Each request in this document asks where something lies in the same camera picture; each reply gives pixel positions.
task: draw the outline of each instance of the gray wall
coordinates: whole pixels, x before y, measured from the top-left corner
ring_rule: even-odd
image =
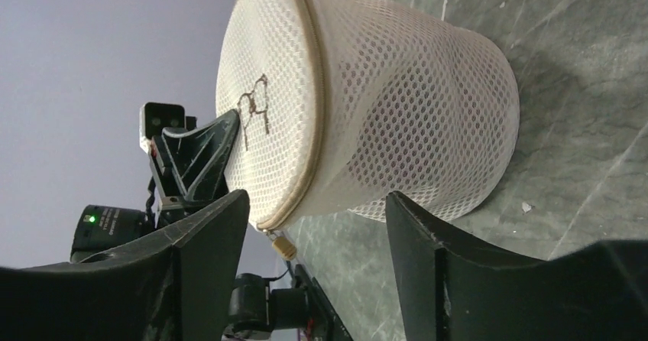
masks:
[[[143,209],[148,101],[215,118],[235,0],[0,0],[0,265],[66,261],[86,204]],[[274,275],[249,231],[240,271]]]

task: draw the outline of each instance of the white mesh basket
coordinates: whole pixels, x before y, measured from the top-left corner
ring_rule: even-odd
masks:
[[[217,115],[230,109],[242,126],[225,177],[268,230],[345,209],[383,220],[394,190],[464,215],[519,124],[492,42],[386,0],[237,0],[216,85]]]

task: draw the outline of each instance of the logo on basket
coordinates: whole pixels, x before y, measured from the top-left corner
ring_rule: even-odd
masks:
[[[248,150],[248,126],[256,115],[263,117],[265,134],[270,134],[270,123],[267,120],[267,76],[261,75],[252,86],[252,91],[238,98],[238,114],[243,124],[245,150]]]

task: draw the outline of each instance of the small debris on floor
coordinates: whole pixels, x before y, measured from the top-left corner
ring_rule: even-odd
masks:
[[[528,204],[526,202],[522,202],[522,211],[524,213],[529,213],[529,211],[531,211],[532,209],[533,209],[533,206],[531,206],[530,204]]]

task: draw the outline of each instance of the marble floor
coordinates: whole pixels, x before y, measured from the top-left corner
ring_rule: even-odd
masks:
[[[648,0],[393,1],[490,38],[517,78],[513,159],[454,225],[544,259],[648,239]],[[355,339],[404,339],[383,223],[339,213],[288,234]]]

